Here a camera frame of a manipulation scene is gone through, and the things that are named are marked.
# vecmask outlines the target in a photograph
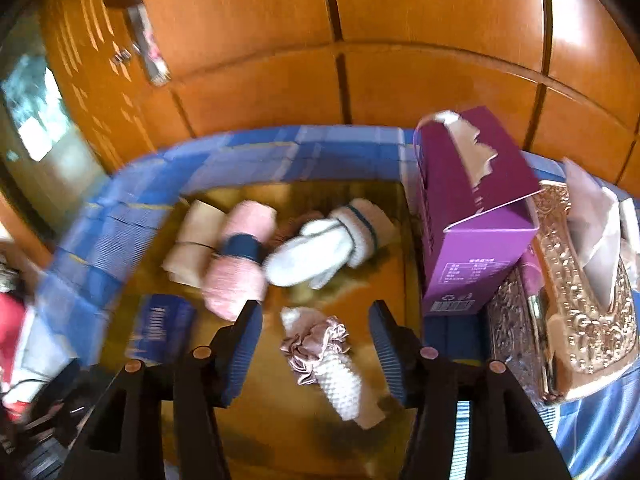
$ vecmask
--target wall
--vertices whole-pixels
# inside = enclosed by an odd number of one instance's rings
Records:
[[[172,81],[152,89],[133,64],[132,81],[118,82],[130,110],[116,91],[91,95],[111,85],[90,68],[108,72],[113,47],[95,33],[89,46],[89,0],[47,1],[58,9],[53,49],[67,22],[81,24],[79,56],[60,49],[78,66],[58,66],[56,77],[68,79],[66,98],[71,85],[90,94],[70,109],[97,152],[117,155],[110,168],[229,129],[411,127],[442,108],[485,104],[525,149],[568,156],[640,196],[640,64],[598,0],[144,0]],[[104,12],[124,27],[122,14]]]

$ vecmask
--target tissue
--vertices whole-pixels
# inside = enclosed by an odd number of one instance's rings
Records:
[[[600,306],[606,309],[613,301],[620,259],[618,198],[567,158],[564,174],[571,202],[568,225],[578,264]]]

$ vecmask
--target ornate gold box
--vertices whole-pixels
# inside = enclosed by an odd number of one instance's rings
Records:
[[[566,184],[542,181],[540,230],[487,304],[491,352],[535,403],[588,396],[638,357],[631,286],[622,261],[614,300],[600,305],[578,265],[567,225]]]

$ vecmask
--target barcode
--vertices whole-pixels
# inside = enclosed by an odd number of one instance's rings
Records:
[[[476,300],[466,301],[435,301],[431,307],[431,311],[450,312],[459,310],[469,310]]]

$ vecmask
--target blue package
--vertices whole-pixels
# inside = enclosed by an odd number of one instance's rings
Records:
[[[194,307],[180,296],[145,296],[125,355],[148,365],[175,361],[189,340],[194,316]]]

